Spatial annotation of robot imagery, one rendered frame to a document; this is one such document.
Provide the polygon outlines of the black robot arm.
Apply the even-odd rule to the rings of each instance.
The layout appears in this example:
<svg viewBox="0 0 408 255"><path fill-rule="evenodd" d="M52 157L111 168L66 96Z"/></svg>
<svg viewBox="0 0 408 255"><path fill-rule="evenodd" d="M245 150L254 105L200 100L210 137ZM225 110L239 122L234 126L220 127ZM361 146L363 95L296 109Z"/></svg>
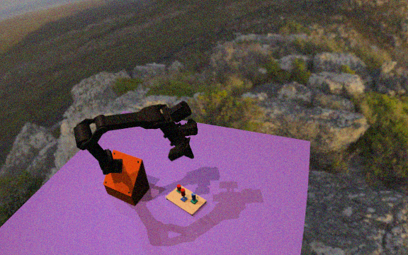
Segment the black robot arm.
<svg viewBox="0 0 408 255"><path fill-rule="evenodd" d="M161 113L162 109L163 113ZM192 118L184 125L179 121L191 115L191 109L185 101L177 103L172 108L167 104L145 107L136 113L124 113L117 115L97 115L93 119L84 119L74 127L76 145L79 149L87 149L99 162L104 174L122 173L123 160L113 159L109 149L103 150L99 143L103 133L111 130L141 127L144 129L158 129L162 132L170 130L175 123L178 123L178 133L182 140L185 136L197 135L197 123ZM92 134L90 124L96 123L96 131ZM185 135L185 136L184 136Z"/></svg>

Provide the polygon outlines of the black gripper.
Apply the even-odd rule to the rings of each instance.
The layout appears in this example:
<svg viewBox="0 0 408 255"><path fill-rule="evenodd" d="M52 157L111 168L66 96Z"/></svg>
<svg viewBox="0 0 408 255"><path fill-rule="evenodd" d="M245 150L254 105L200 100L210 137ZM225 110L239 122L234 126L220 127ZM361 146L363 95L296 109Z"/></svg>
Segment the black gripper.
<svg viewBox="0 0 408 255"><path fill-rule="evenodd" d="M193 159L194 156L189 145L190 137L182 140L178 132L178 126L179 124L175 123L175 125L170 130L164 132L164 138L167 137L167 139L170 141L170 146L175 146L174 148L169 150L169 158L171 161L182 156Z"/></svg>

